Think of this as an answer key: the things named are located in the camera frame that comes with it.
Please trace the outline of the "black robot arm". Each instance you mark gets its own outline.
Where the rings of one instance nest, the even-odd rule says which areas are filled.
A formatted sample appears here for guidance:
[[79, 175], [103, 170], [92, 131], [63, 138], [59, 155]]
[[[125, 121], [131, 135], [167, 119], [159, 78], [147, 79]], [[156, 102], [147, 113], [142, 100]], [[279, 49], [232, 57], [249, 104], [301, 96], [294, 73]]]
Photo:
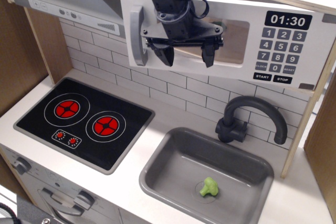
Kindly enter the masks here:
[[206, 4], [203, 14], [198, 15], [192, 0], [152, 2], [158, 23], [143, 29], [141, 35], [156, 56], [171, 67], [175, 47], [199, 46], [203, 62], [207, 67], [211, 67], [215, 51], [223, 45], [223, 28], [203, 20], [209, 12], [209, 5]]

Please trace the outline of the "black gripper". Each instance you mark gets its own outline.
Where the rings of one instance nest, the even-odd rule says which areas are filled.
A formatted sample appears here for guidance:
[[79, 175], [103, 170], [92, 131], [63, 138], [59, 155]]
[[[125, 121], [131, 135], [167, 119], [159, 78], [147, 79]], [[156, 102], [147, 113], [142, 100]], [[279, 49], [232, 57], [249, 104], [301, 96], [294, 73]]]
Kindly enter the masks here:
[[198, 19], [189, 10], [179, 14], [156, 12], [155, 17], [154, 24], [140, 28], [140, 35], [166, 66], [173, 66], [173, 47], [196, 46], [202, 47], [206, 67], [213, 65], [215, 49], [224, 44], [221, 26]]

